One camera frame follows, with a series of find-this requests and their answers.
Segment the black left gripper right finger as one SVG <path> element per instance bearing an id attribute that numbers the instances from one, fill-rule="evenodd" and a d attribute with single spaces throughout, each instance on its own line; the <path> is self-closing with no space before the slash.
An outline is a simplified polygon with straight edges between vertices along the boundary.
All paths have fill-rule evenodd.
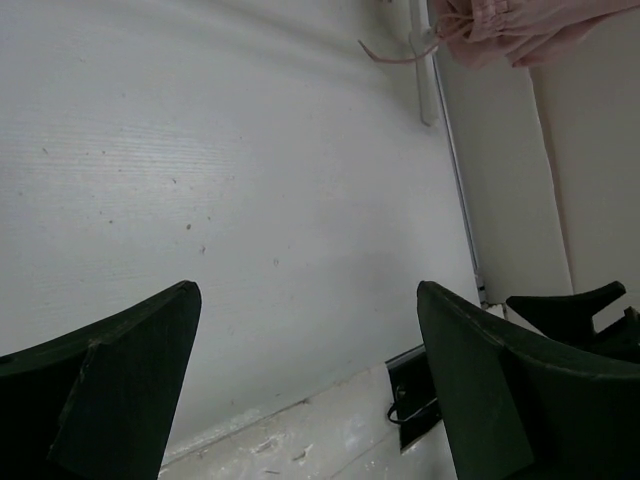
<path id="1" fill-rule="evenodd" d="M 638 477 L 639 358 L 552 340 L 432 281 L 417 314 L 459 478 Z"/>

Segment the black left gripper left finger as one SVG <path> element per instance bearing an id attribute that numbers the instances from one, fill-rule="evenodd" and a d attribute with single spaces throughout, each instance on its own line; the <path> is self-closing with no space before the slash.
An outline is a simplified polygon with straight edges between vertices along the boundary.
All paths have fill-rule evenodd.
<path id="1" fill-rule="evenodd" d="M 1 358 L 4 479 L 155 479 L 202 297 L 181 281 Z"/>

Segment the pink trousers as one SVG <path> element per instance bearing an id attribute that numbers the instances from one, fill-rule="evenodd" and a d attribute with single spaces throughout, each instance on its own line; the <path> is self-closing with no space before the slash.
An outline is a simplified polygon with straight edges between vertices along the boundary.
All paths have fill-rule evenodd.
<path id="1" fill-rule="evenodd" d="M 375 62 L 416 63 L 441 46 L 467 68 L 506 59 L 513 68 L 539 66 L 578 45 L 602 22 L 639 8 L 635 0 L 471 0 L 429 1 L 435 24 L 424 49 L 406 59 L 383 58 L 367 46 Z"/>

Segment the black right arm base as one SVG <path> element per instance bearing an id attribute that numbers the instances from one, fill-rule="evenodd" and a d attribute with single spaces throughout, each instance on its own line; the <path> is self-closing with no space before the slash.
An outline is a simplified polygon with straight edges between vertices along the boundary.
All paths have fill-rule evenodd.
<path id="1" fill-rule="evenodd" d="M 386 363 L 392 400 L 387 420 L 399 430 L 402 452 L 427 435 L 442 420 L 427 353 L 423 345 Z"/>

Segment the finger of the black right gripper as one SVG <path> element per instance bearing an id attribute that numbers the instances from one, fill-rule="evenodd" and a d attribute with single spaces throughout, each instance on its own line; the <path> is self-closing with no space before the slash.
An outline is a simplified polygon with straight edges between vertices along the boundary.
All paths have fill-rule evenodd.
<path id="1" fill-rule="evenodd" d="M 626 294 L 611 282 L 569 296 L 511 296 L 507 306 L 546 337 L 593 354 L 617 360 L 639 358 L 639 312 L 629 307 L 619 320 L 598 332 L 594 316 Z"/>

